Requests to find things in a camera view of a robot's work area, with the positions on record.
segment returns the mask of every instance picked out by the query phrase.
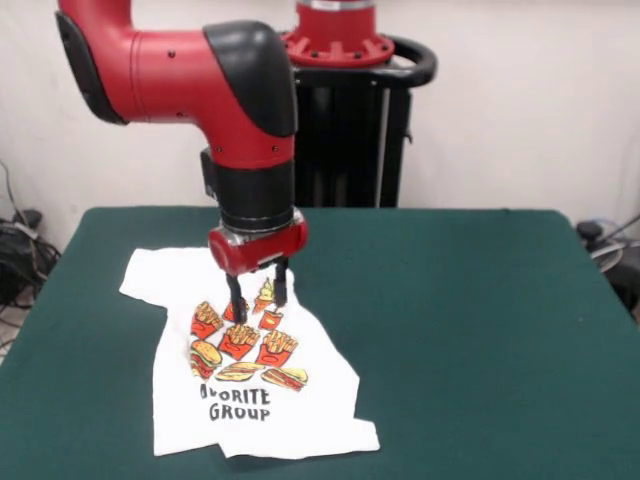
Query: shirt sleeve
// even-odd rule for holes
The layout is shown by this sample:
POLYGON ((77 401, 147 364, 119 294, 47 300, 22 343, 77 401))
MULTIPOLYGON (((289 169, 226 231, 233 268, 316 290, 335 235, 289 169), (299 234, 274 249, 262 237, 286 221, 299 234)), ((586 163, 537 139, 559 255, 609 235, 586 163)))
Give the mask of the shirt sleeve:
POLYGON ((203 248, 137 249, 129 260, 120 293, 162 307, 189 301, 203 267, 206 271, 213 262, 207 253, 203 248))

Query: black handle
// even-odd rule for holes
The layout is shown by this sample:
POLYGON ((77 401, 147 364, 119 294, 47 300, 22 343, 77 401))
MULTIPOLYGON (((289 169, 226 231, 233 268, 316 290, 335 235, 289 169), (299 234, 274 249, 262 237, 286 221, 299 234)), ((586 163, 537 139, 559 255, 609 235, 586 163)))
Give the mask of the black handle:
POLYGON ((376 85, 381 88, 415 88, 431 82, 438 70, 436 55, 424 45, 389 36, 395 55, 415 63, 410 67, 388 64, 373 68, 317 68, 295 66, 296 83, 312 87, 376 85))

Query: white wall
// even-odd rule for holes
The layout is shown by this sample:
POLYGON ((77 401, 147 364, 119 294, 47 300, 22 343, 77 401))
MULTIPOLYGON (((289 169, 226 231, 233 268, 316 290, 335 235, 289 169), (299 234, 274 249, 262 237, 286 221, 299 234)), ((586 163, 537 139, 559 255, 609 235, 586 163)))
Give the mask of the white wall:
MULTIPOLYGON (((403 206, 640 208, 640 5, 379 0, 381 30, 441 62, 415 92, 403 206)), ((58 40, 54 0, 0 3, 0 157, 21 206, 64 246, 96 205, 210 204, 193 127, 94 119, 58 40)), ((292 0, 134 0, 141 28, 236 18, 285 29, 292 0)))

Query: red flange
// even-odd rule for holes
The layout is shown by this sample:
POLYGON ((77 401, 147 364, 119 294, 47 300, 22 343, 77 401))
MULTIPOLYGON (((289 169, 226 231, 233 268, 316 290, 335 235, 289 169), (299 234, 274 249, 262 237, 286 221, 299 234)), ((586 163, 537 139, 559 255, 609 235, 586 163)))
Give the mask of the red flange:
POLYGON ((376 33, 373 0, 298 0, 297 10, 297 28, 282 36, 294 64, 370 67, 393 56, 393 41, 376 33))

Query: black joint cover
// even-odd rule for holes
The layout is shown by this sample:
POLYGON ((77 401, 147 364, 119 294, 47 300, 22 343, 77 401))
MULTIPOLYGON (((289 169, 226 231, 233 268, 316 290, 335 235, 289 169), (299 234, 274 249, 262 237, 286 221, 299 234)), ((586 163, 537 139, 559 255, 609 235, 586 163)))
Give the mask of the black joint cover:
POLYGON ((291 223, 295 193, 293 160, 257 170, 213 165, 220 216, 227 228, 260 232, 291 223))
POLYGON ((204 27, 235 97, 253 123, 274 137, 297 130, 293 70, 278 34, 255 21, 204 27))
POLYGON ((111 106, 104 90, 89 44, 73 20, 62 12, 56 12, 58 30, 80 93, 93 114, 101 120, 117 125, 127 125, 111 106))
POLYGON ((200 152, 200 163, 202 164, 205 193, 211 198, 216 199, 216 167, 213 165, 210 148, 200 152))

